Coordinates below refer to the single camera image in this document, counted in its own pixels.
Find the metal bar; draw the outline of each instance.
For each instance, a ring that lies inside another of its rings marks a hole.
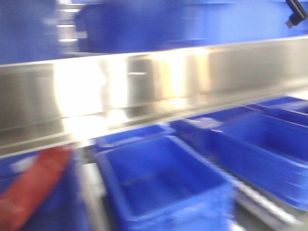
[[[0,154],[307,87],[307,53],[299,37],[1,65]]]

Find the red object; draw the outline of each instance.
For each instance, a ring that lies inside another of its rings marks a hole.
[[[0,195],[0,231],[17,231],[59,182],[71,145],[45,149],[35,162]]]

